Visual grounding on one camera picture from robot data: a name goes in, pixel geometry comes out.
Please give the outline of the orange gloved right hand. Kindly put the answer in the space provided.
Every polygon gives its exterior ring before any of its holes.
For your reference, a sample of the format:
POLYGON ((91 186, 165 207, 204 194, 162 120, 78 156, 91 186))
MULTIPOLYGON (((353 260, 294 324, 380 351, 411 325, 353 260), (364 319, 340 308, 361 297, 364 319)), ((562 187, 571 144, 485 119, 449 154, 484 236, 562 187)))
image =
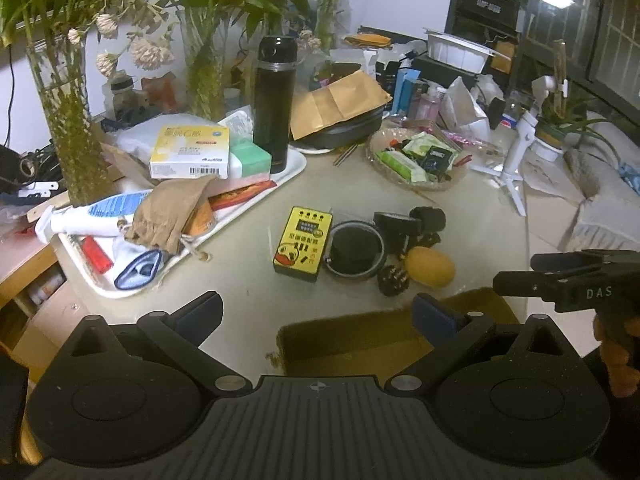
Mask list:
POLYGON ((608 336, 598 316, 593 320, 593 335, 600 342, 600 357, 608 371, 613 396, 630 398, 638 390, 639 371, 629 364, 629 352, 608 336))

